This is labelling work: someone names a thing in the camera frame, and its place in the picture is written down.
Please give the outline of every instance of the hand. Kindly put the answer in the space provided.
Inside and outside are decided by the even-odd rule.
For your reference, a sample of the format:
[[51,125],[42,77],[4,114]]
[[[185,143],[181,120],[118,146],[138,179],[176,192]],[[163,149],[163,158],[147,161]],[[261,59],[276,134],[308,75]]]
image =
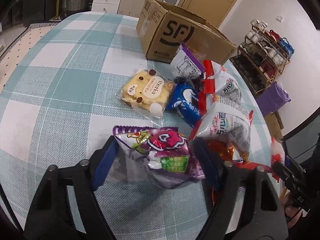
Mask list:
[[[289,201],[289,196],[290,196],[290,192],[287,195],[285,195],[282,202],[283,206],[285,206],[285,204]],[[292,218],[298,212],[298,210],[299,208],[289,205],[285,208],[284,212],[288,217]],[[300,212],[289,223],[287,223],[288,228],[293,227],[297,223],[297,221],[301,216],[301,213],[302,213],[302,210],[300,210]]]

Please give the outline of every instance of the pink cartoon logo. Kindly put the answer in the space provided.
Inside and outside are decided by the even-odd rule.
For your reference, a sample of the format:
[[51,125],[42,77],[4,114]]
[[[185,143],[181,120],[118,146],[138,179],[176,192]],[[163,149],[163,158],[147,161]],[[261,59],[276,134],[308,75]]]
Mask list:
[[186,138],[181,136],[178,132],[168,129],[158,132],[152,136],[148,143],[151,147],[158,151],[166,149],[175,149],[180,145],[184,145]]

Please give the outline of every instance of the sf logo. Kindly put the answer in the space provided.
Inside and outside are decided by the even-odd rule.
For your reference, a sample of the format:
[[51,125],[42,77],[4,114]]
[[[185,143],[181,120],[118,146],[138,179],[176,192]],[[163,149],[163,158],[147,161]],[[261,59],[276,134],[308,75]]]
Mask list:
[[191,36],[193,35],[193,32],[195,30],[194,27],[190,27],[189,30],[189,26],[184,25],[184,24],[179,24],[179,26],[177,27],[178,23],[176,21],[169,21],[167,24],[167,28],[168,28],[168,32],[163,32],[164,36],[172,36],[173,39],[177,39],[178,42],[171,42],[171,41],[167,41],[164,38],[160,38],[160,42],[165,44],[165,45],[169,45],[169,46],[179,46],[180,42],[187,42]]

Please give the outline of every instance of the blue gripper pad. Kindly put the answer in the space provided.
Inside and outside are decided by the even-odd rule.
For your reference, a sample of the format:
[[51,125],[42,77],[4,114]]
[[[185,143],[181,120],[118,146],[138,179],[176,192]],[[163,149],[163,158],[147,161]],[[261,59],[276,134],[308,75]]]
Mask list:
[[119,144],[112,135],[102,149],[96,150],[90,158],[91,187],[96,191],[102,186],[119,151]]

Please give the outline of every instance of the checkered tablecloth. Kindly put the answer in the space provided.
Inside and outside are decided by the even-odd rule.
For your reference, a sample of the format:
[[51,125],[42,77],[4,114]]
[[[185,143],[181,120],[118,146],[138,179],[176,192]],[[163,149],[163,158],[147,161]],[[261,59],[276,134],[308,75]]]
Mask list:
[[[115,94],[140,67],[169,76],[168,64],[148,61],[137,18],[86,12],[63,20],[31,48],[0,95],[0,181],[14,211],[26,218],[50,164],[73,166],[101,148],[115,125],[152,126]],[[247,86],[232,64],[243,106],[254,110],[250,160],[270,165],[271,138]],[[188,135],[190,127],[165,113],[165,125]],[[76,226],[84,230],[72,188]],[[207,211],[201,183],[162,190],[120,153],[95,192],[117,239],[195,239]]]

